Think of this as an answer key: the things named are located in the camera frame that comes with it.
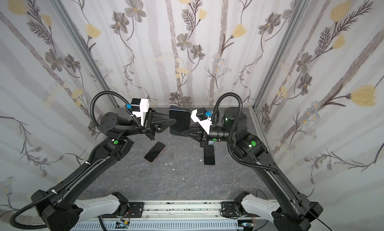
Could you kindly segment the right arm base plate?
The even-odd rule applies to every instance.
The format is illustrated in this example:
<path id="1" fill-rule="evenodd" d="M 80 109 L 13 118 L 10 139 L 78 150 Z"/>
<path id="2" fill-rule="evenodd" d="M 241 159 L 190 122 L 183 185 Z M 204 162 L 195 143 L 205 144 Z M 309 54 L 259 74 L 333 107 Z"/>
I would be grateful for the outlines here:
<path id="1" fill-rule="evenodd" d="M 236 211 L 235 202 L 223 201 L 221 202 L 220 215 L 227 219 L 238 219 L 239 214 Z"/>

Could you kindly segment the black phone case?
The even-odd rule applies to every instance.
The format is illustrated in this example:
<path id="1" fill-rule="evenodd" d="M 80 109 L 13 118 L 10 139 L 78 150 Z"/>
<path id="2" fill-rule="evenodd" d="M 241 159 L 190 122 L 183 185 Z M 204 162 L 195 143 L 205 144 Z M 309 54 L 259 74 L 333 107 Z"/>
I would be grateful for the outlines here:
<path id="1" fill-rule="evenodd" d="M 181 123 L 181 132 L 171 135 L 183 136 L 182 131 L 188 130 L 191 125 L 191 110 L 174 106 L 179 111 L 179 122 Z"/>

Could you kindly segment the aluminium front rail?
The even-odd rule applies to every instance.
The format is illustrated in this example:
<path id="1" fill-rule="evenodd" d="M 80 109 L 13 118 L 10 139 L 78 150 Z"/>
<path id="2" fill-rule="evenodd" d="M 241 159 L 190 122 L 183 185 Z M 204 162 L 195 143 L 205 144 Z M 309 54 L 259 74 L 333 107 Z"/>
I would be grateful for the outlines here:
<path id="1" fill-rule="evenodd" d="M 256 216 L 270 222 L 273 222 L 275 218 L 291 221 L 294 217 L 297 217 L 298 220 L 302 220 L 309 210 L 309 208 L 305 207 L 304 201 L 294 198 L 288 200 L 289 206 L 294 209 L 292 214 L 283 211 L 283 205 L 277 200 L 261 199 L 248 193 L 242 193 L 232 201 L 235 202 L 236 211 L 239 214 L 238 219 L 246 216 Z M 223 201 L 220 200 L 133 202 L 144 202 L 141 220 L 203 220 L 223 218 L 220 215 L 221 202 Z M 132 220 L 128 218 L 130 210 L 129 201 L 118 198 L 115 195 L 90 200 L 75 200 L 70 207 L 81 210 L 80 222 L 97 216 Z"/>

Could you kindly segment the phone in pink case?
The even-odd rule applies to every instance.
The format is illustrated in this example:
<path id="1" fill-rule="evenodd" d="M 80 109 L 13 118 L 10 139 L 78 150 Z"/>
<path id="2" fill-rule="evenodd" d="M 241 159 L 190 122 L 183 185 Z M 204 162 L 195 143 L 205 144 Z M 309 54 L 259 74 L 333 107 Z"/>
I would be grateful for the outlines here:
<path id="1" fill-rule="evenodd" d="M 157 142 L 144 156 L 144 159 L 149 163 L 153 163 L 156 158 L 162 153 L 162 151 L 166 148 L 166 145 Z"/>

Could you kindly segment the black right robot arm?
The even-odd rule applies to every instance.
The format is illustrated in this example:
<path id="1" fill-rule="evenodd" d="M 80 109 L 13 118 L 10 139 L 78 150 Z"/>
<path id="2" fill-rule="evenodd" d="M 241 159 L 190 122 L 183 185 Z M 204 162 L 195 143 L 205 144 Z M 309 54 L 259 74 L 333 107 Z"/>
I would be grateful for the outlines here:
<path id="1" fill-rule="evenodd" d="M 312 221 L 319 219 L 323 207 L 318 202 L 309 201 L 289 181 L 266 145 L 248 131 L 247 116 L 241 107 L 227 108 L 221 125 L 214 124 L 218 114 L 205 108 L 183 111 L 177 126 L 182 135 L 198 141 L 202 148 L 208 148 L 210 141 L 226 142 L 230 156 L 251 168 L 266 184 L 276 200 L 260 199 L 243 192 L 235 199 L 243 213 L 272 222 L 279 231 L 310 230 Z"/>

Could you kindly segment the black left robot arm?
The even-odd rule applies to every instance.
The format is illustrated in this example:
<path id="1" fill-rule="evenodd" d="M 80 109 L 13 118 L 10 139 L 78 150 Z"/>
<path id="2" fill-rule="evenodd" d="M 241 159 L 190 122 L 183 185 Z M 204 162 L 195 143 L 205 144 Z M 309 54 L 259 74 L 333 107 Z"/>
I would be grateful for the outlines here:
<path id="1" fill-rule="evenodd" d="M 155 134 L 163 132 L 176 122 L 175 118 L 153 109 L 149 110 L 143 127 L 131 118 L 113 112 L 104 114 L 98 128 L 106 135 L 106 139 L 94 147 L 85 163 L 51 190 L 39 190 L 32 196 L 32 200 L 37 201 L 44 195 L 50 195 L 36 205 L 36 210 L 48 229 L 69 231 L 88 217 L 126 216 L 131 207 L 128 199 L 119 192 L 95 201 L 79 201 L 78 198 L 96 178 L 129 153 L 134 145 L 129 136 L 144 134 L 154 140 Z"/>

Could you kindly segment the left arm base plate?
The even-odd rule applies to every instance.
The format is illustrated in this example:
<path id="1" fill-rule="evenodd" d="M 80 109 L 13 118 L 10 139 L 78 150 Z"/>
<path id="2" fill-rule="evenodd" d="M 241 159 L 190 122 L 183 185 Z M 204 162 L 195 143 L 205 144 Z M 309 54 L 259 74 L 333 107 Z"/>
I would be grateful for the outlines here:
<path id="1" fill-rule="evenodd" d="M 129 202 L 129 206 L 128 218 L 140 219 L 144 211 L 144 202 Z"/>

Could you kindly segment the black phone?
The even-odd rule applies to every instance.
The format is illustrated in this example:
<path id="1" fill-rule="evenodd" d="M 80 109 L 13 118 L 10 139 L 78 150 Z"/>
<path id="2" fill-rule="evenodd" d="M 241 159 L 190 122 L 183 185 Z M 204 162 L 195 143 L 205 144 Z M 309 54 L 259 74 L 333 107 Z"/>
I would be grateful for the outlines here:
<path id="1" fill-rule="evenodd" d="M 170 133 L 176 134 L 181 132 L 181 123 L 179 122 L 179 111 L 174 106 L 170 106 L 169 116 L 171 119 L 176 120 L 176 123 L 170 126 Z"/>

